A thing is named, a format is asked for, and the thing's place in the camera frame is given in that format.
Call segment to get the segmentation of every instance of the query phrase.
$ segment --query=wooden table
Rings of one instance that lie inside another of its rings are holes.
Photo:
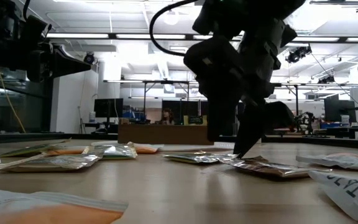
[[[93,141],[74,140],[70,145]],[[0,152],[43,142],[0,144]],[[296,155],[358,152],[307,144],[257,144],[247,154],[304,165]],[[358,172],[339,171],[358,176]],[[63,192],[129,202],[116,223],[355,223],[311,179],[274,182],[236,172],[231,166],[195,166],[156,155],[133,161],[99,161],[81,172],[0,172],[0,189]]]

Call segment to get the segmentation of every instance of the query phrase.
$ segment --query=ceiling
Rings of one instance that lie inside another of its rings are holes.
[[[25,0],[14,0],[23,7]],[[152,16],[171,0],[31,0],[29,13],[36,14],[54,27],[53,32],[114,32],[148,33]],[[159,18],[155,24],[156,34],[194,34],[191,26],[201,6],[182,6]],[[307,1],[285,22],[302,35],[358,36],[358,7],[311,5]],[[115,45],[120,58],[123,75],[151,74],[158,70],[158,61],[164,60],[169,70],[188,70],[182,58],[149,54],[147,40],[67,40],[68,46]],[[194,41],[165,41],[167,47],[188,48]],[[358,62],[358,44],[311,44],[313,55],[325,69],[334,68],[336,75],[346,77],[349,68]],[[282,69],[274,71],[273,82],[307,82],[319,77],[321,66],[311,55],[296,64],[289,65],[285,52],[279,55]]]

